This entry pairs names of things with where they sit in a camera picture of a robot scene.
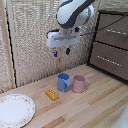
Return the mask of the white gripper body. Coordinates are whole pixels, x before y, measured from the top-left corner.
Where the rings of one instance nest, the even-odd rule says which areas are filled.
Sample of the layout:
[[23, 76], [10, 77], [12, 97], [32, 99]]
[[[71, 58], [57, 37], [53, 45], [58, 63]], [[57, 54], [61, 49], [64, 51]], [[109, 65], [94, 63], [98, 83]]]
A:
[[74, 32], [69, 35], [62, 35], [59, 29], [47, 33], [47, 43], [49, 48], [75, 45], [80, 40], [80, 33]]

